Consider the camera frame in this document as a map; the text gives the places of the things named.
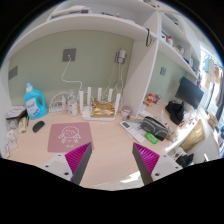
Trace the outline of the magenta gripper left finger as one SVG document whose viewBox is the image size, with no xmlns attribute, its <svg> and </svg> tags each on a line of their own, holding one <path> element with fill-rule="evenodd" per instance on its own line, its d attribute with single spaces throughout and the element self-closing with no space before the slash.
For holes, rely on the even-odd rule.
<svg viewBox="0 0 224 224">
<path fill-rule="evenodd" d="M 68 152 L 65 155 L 65 159 L 72 171 L 71 181 L 74 184 L 76 185 L 80 184 L 91 154 L 92 154 L 92 143 L 89 142 Z"/>
</svg>

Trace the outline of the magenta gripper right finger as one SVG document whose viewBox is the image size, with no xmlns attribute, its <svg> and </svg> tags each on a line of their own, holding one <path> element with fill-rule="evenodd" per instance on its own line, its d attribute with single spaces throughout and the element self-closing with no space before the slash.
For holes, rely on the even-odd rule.
<svg viewBox="0 0 224 224">
<path fill-rule="evenodd" d="M 152 183 L 152 171 L 154 170 L 160 156 L 137 143 L 133 144 L 132 153 L 140 171 L 143 184 L 148 185 Z"/>
</svg>

